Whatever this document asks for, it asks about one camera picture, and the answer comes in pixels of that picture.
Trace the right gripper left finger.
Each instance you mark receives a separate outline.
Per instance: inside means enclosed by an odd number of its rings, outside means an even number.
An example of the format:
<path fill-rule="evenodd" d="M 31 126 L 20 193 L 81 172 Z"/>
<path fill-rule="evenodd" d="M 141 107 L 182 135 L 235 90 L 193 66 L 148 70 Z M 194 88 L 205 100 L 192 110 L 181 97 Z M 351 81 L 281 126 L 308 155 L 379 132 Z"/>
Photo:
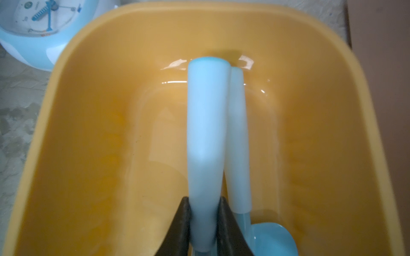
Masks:
<path fill-rule="evenodd" d="M 156 256 L 187 256 L 190 246 L 191 208 L 183 197 Z"/>

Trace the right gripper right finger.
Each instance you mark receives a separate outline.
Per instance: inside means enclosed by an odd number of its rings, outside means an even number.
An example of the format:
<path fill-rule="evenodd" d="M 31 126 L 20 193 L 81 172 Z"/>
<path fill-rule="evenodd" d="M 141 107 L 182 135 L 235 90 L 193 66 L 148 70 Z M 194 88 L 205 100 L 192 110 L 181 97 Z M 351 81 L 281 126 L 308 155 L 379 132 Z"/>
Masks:
<path fill-rule="evenodd" d="M 240 227 L 231 211 L 227 199 L 220 198 L 217 212 L 217 255 L 253 256 Z"/>

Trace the blue shovel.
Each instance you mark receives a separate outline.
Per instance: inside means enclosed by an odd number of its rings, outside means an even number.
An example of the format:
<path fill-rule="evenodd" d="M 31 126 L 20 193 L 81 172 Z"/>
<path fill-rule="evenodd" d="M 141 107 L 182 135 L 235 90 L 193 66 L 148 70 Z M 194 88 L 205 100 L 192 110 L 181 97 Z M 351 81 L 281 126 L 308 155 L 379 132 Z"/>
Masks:
<path fill-rule="evenodd" d="M 225 178 L 228 205 L 253 256 L 296 256 L 296 243 L 280 224 L 252 224 L 250 154 L 243 71 L 231 69 L 228 94 Z"/>

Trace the blue shovel diagonal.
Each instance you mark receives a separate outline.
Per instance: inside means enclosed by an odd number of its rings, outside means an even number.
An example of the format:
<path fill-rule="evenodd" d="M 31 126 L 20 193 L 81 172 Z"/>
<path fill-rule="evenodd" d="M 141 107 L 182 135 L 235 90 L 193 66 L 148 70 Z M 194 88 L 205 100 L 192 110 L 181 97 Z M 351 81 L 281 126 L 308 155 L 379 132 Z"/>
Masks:
<path fill-rule="evenodd" d="M 215 244 L 227 133 L 231 65 L 203 57 L 187 70 L 187 173 L 190 242 L 195 252 L 209 253 Z"/>

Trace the yellow storage box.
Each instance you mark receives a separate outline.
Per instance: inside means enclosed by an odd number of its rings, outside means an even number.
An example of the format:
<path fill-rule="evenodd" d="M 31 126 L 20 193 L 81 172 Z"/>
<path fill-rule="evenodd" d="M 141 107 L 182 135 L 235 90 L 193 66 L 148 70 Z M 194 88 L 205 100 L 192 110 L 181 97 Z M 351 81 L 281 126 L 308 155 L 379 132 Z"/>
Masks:
<path fill-rule="evenodd" d="M 59 57 L 28 152 L 6 256 L 152 256 L 182 197 L 187 67 L 245 77 L 254 223 L 301 256 L 403 256 L 367 81 L 351 49 L 296 9 L 145 2 L 85 26 Z"/>

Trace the small white alarm clock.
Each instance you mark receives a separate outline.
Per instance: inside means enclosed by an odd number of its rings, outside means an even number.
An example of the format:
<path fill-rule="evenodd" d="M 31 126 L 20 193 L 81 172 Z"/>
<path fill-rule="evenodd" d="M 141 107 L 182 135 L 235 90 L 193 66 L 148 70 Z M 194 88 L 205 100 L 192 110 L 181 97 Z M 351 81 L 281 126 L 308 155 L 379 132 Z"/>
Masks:
<path fill-rule="evenodd" d="M 1 46 L 18 61 L 52 71 L 69 41 L 120 1 L 1 1 Z"/>

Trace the pink plastic file organizer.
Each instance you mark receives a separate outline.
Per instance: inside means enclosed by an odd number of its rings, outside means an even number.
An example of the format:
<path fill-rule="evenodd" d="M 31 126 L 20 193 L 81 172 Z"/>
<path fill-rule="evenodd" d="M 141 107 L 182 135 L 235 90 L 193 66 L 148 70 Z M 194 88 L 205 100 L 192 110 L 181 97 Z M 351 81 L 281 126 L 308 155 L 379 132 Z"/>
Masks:
<path fill-rule="evenodd" d="M 410 3 L 348 1 L 352 48 L 365 72 L 410 253 Z"/>

